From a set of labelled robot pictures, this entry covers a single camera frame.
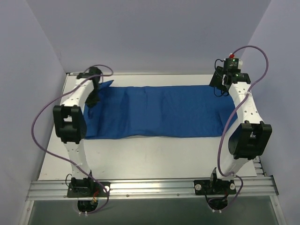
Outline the blue surgical drape cloth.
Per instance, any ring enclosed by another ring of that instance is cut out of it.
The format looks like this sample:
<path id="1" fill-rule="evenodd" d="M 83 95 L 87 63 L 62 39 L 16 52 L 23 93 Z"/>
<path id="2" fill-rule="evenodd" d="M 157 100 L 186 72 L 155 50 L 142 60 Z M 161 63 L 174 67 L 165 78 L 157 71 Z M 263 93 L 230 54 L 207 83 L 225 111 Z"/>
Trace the blue surgical drape cloth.
<path id="1" fill-rule="evenodd" d="M 219 137 L 237 119 L 233 100 L 216 97 L 207 85 L 114 87 L 107 81 L 98 97 L 83 112 L 87 139 Z"/>

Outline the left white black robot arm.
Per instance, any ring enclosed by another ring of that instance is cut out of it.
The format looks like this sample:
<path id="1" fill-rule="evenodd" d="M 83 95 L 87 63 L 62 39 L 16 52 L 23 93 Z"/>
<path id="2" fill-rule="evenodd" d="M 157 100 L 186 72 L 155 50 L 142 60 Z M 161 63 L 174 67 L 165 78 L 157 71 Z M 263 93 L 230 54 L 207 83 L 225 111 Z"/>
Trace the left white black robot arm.
<path id="1" fill-rule="evenodd" d="M 67 98 L 53 108 L 55 133 L 63 142 L 72 168 L 72 178 L 83 180 L 91 175 L 84 150 L 87 125 L 84 108 L 93 107 L 98 101 L 100 75 L 80 73 L 74 88 L 64 94 Z"/>

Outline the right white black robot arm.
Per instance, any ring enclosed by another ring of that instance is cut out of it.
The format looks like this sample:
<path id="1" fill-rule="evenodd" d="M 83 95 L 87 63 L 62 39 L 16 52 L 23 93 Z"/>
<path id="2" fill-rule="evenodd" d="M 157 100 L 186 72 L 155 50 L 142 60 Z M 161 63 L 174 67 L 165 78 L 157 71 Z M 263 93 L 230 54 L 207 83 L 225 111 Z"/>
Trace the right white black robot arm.
<path id="1" fill-rule="evenodd" d="M 209 190 L 217 194 L 225 188 L 224 180 L 232 180 L 246 163 L 263 154 L 272 127 L 259 115 L 248 74 L 218 66 L 210 86 L 228 93 L 235 106 L 221 136 L 216 177 L 208 182 Z"/>

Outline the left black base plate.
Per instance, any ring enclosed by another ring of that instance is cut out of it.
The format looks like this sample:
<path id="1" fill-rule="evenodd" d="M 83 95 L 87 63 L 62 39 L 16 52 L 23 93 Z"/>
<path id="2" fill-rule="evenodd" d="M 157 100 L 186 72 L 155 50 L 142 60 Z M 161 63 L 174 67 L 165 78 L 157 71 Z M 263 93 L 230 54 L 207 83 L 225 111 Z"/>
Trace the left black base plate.
<path id="1" fill-rule="evenodd" d="M 104 191 L 104 188 L 101 187 L 98 183 L 92 181 L 91 183 L 70 183 L 67 190 L 68 198 L 84 198 L 84 197 L 107 197 L 107 193 Z"/>

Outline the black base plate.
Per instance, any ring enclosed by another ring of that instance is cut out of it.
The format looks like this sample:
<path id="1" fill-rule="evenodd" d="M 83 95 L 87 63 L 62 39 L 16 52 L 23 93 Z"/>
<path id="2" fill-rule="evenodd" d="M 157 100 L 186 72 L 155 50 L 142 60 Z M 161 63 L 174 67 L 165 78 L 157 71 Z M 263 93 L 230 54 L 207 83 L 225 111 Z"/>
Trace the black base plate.
<path id="1" fill-rule="evenodd" d="M 193 183 L 196 195 L 233 195 L 237 192 L 233 180 L 194 180 Z"/>
<path id="2" fill-rule="evenodd" d="M 98 183 L 92 181 L 91 183 L 70 183 L 67 190 L 68 198 L 84 198 L 84 197 L 107 197 L 107 193 L 104 191 L 104 188 L 101 187 Z"/>

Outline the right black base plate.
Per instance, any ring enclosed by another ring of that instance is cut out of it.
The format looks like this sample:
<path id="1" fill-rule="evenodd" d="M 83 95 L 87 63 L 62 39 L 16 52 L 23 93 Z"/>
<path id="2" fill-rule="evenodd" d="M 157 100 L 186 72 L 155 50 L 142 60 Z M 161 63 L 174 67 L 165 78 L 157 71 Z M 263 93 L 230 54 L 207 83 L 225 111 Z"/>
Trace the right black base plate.
<path id="1" fill-rule="evenodd" d="M 237 192 L 233 180 L 194 180 L 193 183 L 196 195 L 233 195 Z"/>

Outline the aluminium front rail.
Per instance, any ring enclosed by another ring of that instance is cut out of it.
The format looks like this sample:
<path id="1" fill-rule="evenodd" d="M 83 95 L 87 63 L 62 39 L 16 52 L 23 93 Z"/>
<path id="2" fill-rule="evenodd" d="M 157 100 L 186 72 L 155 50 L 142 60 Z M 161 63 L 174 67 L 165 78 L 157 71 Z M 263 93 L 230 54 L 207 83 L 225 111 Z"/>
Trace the aluminium front rail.
<path id="1" fill-rule="evenodd" d="M 193 179 L 112 180 L 110 183 L 110 200 L 201 198 L 195 194 Z M 239 197 L 279 194 L 272 177 L 245 177 L 243 183 Z M 67 186 L 61 180 L 33 181 L 26 197 L 28 201 L 89 199 L 68 198 Z"/>

